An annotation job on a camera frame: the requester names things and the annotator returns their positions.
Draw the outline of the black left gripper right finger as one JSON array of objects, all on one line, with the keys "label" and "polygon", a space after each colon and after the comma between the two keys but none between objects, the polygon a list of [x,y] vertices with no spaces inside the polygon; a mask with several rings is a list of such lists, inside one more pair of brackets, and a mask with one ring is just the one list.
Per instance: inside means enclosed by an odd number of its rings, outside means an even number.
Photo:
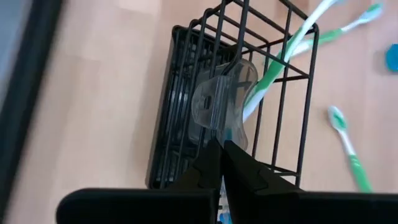
[{"label": "black left gripper right finger", "polygon": [[398,224],[398,194],[304,191],[232,141],[224,181],[233,224]]}]

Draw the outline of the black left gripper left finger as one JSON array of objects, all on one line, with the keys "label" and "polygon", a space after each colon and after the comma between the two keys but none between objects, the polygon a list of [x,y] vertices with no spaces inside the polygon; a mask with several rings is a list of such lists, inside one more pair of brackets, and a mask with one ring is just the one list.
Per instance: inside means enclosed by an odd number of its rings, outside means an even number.
[{"label": "black left gripper left finger", "polygon": [[215,224],[221,185],[221,145],[208,142],[165,189],[76,190],[62,198],[57,224]]}]

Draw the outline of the black wire rack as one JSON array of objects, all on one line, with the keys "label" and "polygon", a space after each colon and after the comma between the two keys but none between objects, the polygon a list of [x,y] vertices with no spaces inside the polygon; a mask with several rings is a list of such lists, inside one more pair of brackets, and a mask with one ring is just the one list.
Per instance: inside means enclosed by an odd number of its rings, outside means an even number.
[{"label": "black wire rack", "polygon": [[[241,59],[252,62],[256,67],[256,84],[273,60],[285,65],[254,112],[243,123],[248,137],[245,151],[252,157],[257,157],[262,151],[269,152],[271,159],[266,166],[271,171],[300,182],[315,60],[311,59],[301,69],[291,61],[280,61],[276,56],[280,51],[285,54],[287,41],[307,19],[307,15],[290,0],[263,0],[258,6],[253,6],[251,0],[219,1],[216,7],[206,9],[188,26],[176,25],[172,28],[147,184],[151,189],[164,189],[172,185],[205,148],[202,142],[195,144],[188,136],[192,96],[199,83],[199,73],[209,69],[209,77],[213,78],[216,66],[229,62],[225,70],[228,72]],[[295,81],[305,85],[305,103],[299,109],[303,114],[301,134],[294,139],[294,148],[298,151],[296,166],[289,169],[282,167],[279,161],[282,152],[280,135],[286,127],[283,120],[286,89]]]}]

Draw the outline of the green white toothbrush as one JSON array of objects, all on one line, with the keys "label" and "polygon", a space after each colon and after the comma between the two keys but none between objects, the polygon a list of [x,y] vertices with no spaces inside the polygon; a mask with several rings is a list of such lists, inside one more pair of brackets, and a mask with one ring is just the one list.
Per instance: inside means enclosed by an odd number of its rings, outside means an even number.
[{"label": "green white toothbrush", "polygon": [[[364,11],[355,21],[349,23],[344,27],[340,27],[338,29],[329,30],[320,34],[318,39],[318,44],[323,45],[328,42],[333,42],[336,39],[339,39],[343,34],[349,32],[357,26],[367,24],[378,17],[381,16],[383,12],[383,3],[375,3],[368,7],[366,11]],[[298,44],[296,49],[292,53],[292,57],[309,51],[315,42],[315,38],[311,39],[303,39],[301,43]]]},{"label": "green white toothbrush", "polygon": [[[304,50],[311,49],[315,43],[315,38],[312,40],[305,40],[305,34],[310,30],[320,16],[338,1],[339,0],[322,0],[321,3],[299,27],[298,31],[290,38],[290,40],[287,41],[285,46],[285,54],[282,55],[282,51],[280,51],[276,57],[280,61],[287,63],[299,52],[301,53]],[[270,63],[266,74],[263,75],[263,77],[258,81],[245,100],[243,107],[243,122],[245,122],[254,112],[270,85],[274,83],[284,68],[285,65],[280,63],[278,60],[273,60]]]},{"label": "green white toothbrush", "polygon": [[358,189],[361,192],[373,192],[373,188],[366,171],[364,170],[349,138],[347,122],[344,114],[336,106],[330,106],[327,113],[331,126],[336,130],[341,138],[341,142],[345,153],[348,156],[349,165]]}]

